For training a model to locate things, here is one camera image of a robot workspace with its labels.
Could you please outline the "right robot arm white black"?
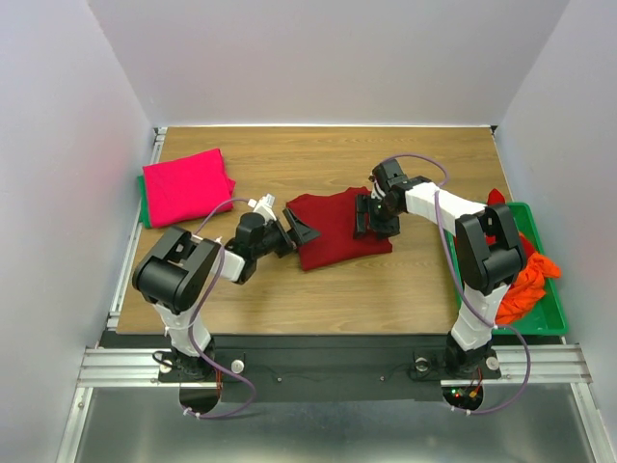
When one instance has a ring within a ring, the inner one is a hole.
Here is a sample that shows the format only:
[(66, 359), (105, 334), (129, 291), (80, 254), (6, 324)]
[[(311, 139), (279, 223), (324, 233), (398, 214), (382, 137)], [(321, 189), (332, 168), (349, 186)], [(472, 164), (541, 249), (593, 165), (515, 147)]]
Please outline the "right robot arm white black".
[(398, 235), (403, 213), (436, 224), (441, 237), (455, 238), (456, 254), (447, 258), (461, 307), (446, 338), (443, 365), (447, 373), (465, 376), (487, 356), (500, 303), (526, 266), (511, 210), (463, 199), (427, 177), (408, 177), (394, 156), (374, 167), (369, 180), (371, 192), (355, 199), (354, 238)]

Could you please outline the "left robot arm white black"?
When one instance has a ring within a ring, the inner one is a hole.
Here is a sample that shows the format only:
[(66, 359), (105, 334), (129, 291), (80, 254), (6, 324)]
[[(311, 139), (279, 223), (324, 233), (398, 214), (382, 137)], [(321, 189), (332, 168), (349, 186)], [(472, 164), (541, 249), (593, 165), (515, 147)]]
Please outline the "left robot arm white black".
[(158, 312), (171, 339), (172, 353), (154, 356), (163, 373), (175, 370), (198, 381), (212, 374), (213, 339), (198, 311), (218, 279), (243, 285), (259, 259), (272, 253), (282, 258), (320, 236), (290, 209), (283, 216), (288, 228), (271, 209), (257, 206), (242, 214), (225, 244), (172, 226), (139, 262), (131, 284)]

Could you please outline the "dark red t-shirt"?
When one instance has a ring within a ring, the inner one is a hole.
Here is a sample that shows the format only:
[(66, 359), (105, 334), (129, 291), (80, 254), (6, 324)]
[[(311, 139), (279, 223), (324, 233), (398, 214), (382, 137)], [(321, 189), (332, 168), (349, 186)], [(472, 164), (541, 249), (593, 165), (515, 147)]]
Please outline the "dark red t-shirt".
[(303, 194), (286, 203), (302, 222), (320, 233), (298, 250), (303, 271), (392, 252), (390, 242), (378, 239), (372, 231), (354, 237), (356, 197), (368, 194), (365, 187), (349, 187), (330, 196)]

